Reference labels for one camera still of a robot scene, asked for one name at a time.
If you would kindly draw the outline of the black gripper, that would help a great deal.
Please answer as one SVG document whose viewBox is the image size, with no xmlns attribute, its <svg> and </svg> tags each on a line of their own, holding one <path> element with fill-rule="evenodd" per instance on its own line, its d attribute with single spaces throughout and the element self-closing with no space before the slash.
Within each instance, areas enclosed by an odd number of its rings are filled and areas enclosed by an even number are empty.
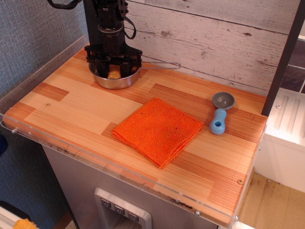
<svg viewBox="0 0 305 229">
<path fill-rule="evenodd" d="M 85 46 L 87 62 L 95 64 L 97 75 L 107 78 L 110 64 L 120 65 L 121 78 L 132 75 L 133 67 L 142 66 L 142 51 L 125 42 L 124 30 L 116 33 L 101 33 L 97 44 Z"/>
</svg>

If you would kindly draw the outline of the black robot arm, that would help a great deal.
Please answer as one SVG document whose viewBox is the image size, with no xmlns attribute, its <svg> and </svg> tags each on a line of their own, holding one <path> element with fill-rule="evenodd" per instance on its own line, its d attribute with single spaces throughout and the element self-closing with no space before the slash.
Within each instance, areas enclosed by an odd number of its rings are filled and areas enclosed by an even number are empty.
<svg viewBox="0 0 305 229">
<path fill-rule="evenodd" d="M 132 69 L 142 66 L 142 51 L 127 45 L 125 39 L 134 39 L 125 31 L 128 3 L 124 0 L 85 0 L 83 2 L 90 44 L 85 46 L 87 62 L 92 63 L 102 78 L 107 78 L 114 66 L 121 77 L 128 77 Z"/>
</svg>

